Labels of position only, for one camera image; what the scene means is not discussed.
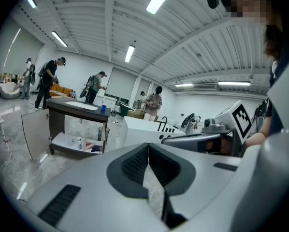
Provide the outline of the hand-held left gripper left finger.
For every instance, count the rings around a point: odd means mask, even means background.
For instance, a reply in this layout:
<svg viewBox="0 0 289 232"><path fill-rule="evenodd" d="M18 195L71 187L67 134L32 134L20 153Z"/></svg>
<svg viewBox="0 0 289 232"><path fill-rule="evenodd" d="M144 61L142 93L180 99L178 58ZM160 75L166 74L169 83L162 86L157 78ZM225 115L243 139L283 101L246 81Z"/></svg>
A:
<svg viewBox="0 0 289 232"><path fill-rule="evenodd" d="M28 200L37 232L167 232L143 187L148 144L75 163Z"/></svg>

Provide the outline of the dark freestanding bathtub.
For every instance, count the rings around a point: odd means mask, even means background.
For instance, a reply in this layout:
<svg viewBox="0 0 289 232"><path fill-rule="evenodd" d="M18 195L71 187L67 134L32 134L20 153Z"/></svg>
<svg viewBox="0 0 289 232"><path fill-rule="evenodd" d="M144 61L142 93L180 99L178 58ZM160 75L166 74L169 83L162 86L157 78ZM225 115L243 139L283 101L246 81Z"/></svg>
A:
<svg viewBox="0 0 289 232"><path fill-rule="evenodd" d="M135 109L128 107L124 103L120 102L120 113L122 117L125 117L128 113L128 111L134 112Z"/></svg>

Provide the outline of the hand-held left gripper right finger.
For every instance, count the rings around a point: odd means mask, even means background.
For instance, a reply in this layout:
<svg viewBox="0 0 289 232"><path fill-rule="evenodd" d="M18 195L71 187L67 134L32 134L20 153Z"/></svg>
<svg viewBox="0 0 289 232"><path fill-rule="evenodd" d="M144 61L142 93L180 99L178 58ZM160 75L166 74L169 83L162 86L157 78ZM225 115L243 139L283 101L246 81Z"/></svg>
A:
<svg viewBox="0 0 289 232"><path fill-rule="evenodd" d="M221 198L239 159L149 144L148 163L164 191L148 232L231 232L236 203Z"/></svg>

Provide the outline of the white cabinet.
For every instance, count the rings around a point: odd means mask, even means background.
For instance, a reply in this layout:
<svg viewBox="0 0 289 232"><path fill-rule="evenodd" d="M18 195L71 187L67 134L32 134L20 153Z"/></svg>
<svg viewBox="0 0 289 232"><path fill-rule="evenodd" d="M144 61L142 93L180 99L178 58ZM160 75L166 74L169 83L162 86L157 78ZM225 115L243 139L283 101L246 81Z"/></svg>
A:
<svg viewBox="0 0 289 232"><path fill-rule="evenodd" d="M103 98L105 98L105 105L107 108L110 108L110 110L114 110L115 106L116 106L116 99L115 98L111 98L108 96L99 96L97 95L93 104L98 105L98 106L102 106L102 100Z"/></svg>

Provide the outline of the grey shell backpack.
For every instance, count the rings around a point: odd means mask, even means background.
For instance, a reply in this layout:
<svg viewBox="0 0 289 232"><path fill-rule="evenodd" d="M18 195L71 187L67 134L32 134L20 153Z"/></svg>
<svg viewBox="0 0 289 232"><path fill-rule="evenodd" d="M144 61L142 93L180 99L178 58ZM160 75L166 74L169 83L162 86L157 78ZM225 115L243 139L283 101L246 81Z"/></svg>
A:
<svg viewBox="0 0 289 232"><path fill-rule="evenodd" d="M94 75L89 77L87 84L86 84L85 88L82 90L79 98L83 98L84 96L86 96L89 88L92 87L93 85L94 85Z"/></svg>
<svg viewBox="0 0 289 232"><path fill-rule="evenodd" d="M43 77L44 73L46 72L46 66L47 66L48 62L44 63L40 68L39 68L39 71L38 71L38 76L40 78Z"/></svg>

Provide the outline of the orange sofa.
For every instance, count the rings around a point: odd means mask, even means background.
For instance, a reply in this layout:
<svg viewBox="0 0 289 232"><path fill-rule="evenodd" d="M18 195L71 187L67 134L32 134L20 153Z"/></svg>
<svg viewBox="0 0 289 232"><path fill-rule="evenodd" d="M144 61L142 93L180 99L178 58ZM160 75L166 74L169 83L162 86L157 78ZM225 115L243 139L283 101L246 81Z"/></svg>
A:
<svg viewBox="0 0 289 232"><path fill-rule="evenodd" d="M50 98L53 97L69 97L75 99L75 91L73 89L69 89L66 87L62 87L59 84L54 83L50 87L50 92L49 92Z"/></svg>

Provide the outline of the black vanity cabinet with sink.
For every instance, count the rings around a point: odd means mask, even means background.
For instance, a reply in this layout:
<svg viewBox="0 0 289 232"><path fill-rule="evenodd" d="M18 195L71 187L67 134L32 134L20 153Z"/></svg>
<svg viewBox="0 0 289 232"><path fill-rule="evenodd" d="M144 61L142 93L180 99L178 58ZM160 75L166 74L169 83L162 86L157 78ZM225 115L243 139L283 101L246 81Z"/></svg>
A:
<svg viewBox="0 0 289 232"><path fill-rule="evenodd" d="M101 106L98 105L93 105L98 107L97 110L92 111L92 110L87 110L87 109L82 109L79 107L71 106L65 104L65 102L69 101L75 101L74 99L70 98L53 98L53 99L48 99L46 102L46 107L52 111L62 113L64 115L80 118L80 119L85 119L89 121L94 121L98 123L107 123L109 117L111 116L111 110L110 108L106 108L105 113L101 113Z"/></svg>

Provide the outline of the brown cardboard box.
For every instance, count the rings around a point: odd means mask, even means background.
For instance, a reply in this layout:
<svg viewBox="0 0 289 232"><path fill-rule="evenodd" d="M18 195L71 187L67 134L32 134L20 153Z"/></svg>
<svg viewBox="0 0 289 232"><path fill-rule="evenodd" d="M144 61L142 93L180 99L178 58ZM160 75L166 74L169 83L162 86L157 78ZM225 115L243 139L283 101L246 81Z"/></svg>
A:
<svg viewBox="0 0 289 232"><path fill-rule="evenodd" d="M135 111L128 110L127 116L137 118L137 119L143 119L145 116L145 113L144 113L144 111L139 110L139 109L137 109Z"/></svg>

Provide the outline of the black bathtub faucet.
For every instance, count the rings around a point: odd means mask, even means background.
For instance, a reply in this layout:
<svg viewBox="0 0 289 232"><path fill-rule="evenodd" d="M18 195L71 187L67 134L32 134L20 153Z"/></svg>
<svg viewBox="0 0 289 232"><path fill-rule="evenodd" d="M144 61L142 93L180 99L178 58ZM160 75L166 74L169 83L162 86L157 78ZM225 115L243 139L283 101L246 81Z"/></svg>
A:
<svg viewBox="0 0 289 232"><path fill-rule="evenodd" d="M174 133L175 127L169 124L168 118L166 116L162 117L162 119L158 120L158 129L160 132L170 132Z"/></svg>

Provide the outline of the grey roller blind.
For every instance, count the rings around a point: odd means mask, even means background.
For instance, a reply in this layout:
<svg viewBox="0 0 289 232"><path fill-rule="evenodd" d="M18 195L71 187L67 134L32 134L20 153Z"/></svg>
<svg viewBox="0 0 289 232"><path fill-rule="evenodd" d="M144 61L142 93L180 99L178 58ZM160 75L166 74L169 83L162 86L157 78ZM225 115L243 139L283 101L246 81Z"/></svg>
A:
<svg viewBox="0 0 289 232"><path fill-rule="evenodd" d="M137 76L114 67L105 94L130 100L136 79Z"/></svg>

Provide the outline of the dark vanity cabinet with sink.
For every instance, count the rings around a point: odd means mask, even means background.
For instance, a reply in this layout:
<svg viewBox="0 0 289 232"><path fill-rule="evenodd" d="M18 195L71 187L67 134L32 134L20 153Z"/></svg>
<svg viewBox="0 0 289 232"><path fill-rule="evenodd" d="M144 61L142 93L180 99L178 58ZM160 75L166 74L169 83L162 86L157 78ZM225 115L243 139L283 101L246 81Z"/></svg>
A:
<svg viewBox="0 0 289 232"><path fill-rule="evenodd" d="M53 142L54 138L60 133L65 132L65 115L62 113L58 113L55 111L49 111L50 118L49 118L49 128L50 128L50 135L52 137L51 142ZM106 128L108 123L102 123L103 127ZM62 146L54 146L53 143L49 146L51 155L54 155L55 150L61 152L68 152L71 150L64 149Z"/></svg>

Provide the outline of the white sink basin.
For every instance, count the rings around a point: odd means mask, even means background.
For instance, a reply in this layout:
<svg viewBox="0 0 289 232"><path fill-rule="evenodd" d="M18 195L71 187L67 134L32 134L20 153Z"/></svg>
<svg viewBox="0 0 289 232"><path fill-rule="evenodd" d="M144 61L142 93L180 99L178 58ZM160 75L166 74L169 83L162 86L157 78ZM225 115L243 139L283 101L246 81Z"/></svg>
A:
<svg viewBox="0 0 289 232"><path fill-rule="evenodd" d="M67 101L67 102L65 102L65 104L79 107L82 109L92 110L92 111L95 111L98 109L98 107L93 106L91 104L86 104L86 103L81 103L81 102L76 102L76 101Z"/></svg>

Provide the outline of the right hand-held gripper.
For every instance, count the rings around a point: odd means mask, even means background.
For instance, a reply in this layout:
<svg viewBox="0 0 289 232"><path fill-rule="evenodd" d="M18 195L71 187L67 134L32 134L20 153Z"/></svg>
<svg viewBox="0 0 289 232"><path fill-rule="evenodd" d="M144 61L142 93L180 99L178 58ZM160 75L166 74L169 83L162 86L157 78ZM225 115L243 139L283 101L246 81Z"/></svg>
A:
<svg viewBox="0 0 289 232"><path fill-rule="evenodd" d="M206 119L202 133L168 137L162 139L161 143L188 151L206 153L207 141L221 139L221 148L228 149L223 151L223 154L241 154L251 127L250 117L239 100L218 115Z"/></svg>

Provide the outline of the white round tub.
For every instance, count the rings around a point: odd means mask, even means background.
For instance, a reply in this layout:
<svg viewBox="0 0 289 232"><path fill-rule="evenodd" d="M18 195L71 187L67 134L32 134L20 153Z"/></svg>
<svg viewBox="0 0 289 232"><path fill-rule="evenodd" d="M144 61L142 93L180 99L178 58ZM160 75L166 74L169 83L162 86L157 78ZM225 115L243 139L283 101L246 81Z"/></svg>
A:
<svg viewBox="0 0 289 232"><path fill-rule="evenodd" d="M7 82L1 86L1 97L6 100L17 99L20 96L20 87L14 82Z"/></svg>

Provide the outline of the black mesh waste bin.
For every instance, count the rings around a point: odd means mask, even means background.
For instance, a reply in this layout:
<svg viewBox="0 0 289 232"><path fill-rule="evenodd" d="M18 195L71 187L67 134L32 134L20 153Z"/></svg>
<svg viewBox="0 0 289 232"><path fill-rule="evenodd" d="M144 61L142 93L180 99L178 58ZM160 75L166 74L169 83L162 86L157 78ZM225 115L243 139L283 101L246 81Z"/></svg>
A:
<svg viewBox="0 0 289 232"><path fill-rule="evenodd" d="M107 141L110 129L108 127L99 127L98 128L98 140Z"/></svg>

